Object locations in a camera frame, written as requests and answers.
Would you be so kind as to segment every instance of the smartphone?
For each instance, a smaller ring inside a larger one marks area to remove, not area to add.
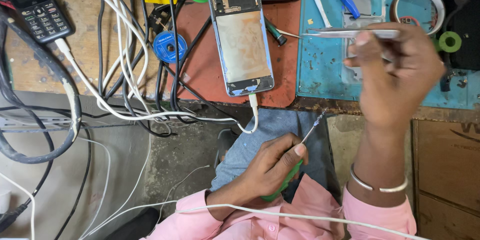
[[[73,34],[67,17],[55,0],[10,0],[39,43],[48,43]]]
[[[223,79],[229,96],[274,86],[261,0],[209,0]]]

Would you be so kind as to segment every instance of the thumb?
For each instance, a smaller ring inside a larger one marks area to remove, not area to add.
[[[356,62],[360,65],[363,80],[376,80],[386,75],[382,59],[382,46],[370,31],[362,31],[355,42]]]
[[[271,169],[273,176],[280,177],[284,180],[293,167],[295,167],[295,165],[297,165],[297,163],[299,163],[305,156],[305,153],[307,153],[307,147],[303,143],[300,143],[285,152]]]

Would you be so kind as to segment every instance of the pink shirt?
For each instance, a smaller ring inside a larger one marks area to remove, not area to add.
[[[207,189],[177,202],[177,210],[205,206]],[[417,227],[408,200],[399,206],[382,208],[366,204],[344,189],[343,207],[320,184],[304,175],[292,203],[281,196],[272,202],[261,199],[244,205],[275,213],[333,217],[365,222],[396,231],[415,234]],[[358,225],[348,225],[352,239],[404,239],[403,237]],[[340,240],[344,237],[343,224],[322,220],[279,217],[236,210],[224,221],[218,221],[208,209],[174,213],[156,225],[148,240]]]

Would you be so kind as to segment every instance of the green tool handle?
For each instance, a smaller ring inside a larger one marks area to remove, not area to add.
[[[267,28],[268,32],[272,34],[273,38],[278,42],[278,46],[282,46],[287,42],[287,38],[284,37],[278,30],[277,27],[271,23],[267,17],[263,16],[263,20],[265,21],[265,28]]]
[[[300,160],[293,167],[293,169],[291,169],[289,171],[285,180],[283,180],[283,182],[282,182],[282,186],[280,186],[280,188],[277,191],[275,191],[275,193],[273,193],[272,195],[268,195],[268,196],[260,196],[260,198],[264,201],[267,201],[267,202],[271,202],[271,201],[275,200],[275,198],[277,198],[277,196],[280,194],[280,192],[282,192],[284,189],[286,189],[289,186],[290,180],[292,180],[293,176],[299,171],[300,165],[302,164],[302,162],[303,162],[303,159]]]

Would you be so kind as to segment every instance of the shirt sleeve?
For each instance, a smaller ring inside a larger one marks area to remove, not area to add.
[[[395,207],[377,207],[353,197],[345,185],[343,191],[343,212],[345,219],[377,225],[387,229],[414,235],[417,225],[409,200]],[[347,230],[353,240],[403,240],[405,237],[361,225],[348,224]]]
[[[187,210],[195,207],[206,206],[205,201],[207,189],[191,194],[177,202],[177,210]],[[202,240],[209,239],[216,235],[223,224],[215,219],[207,208],[173,213],[160,224],[147,240]]]

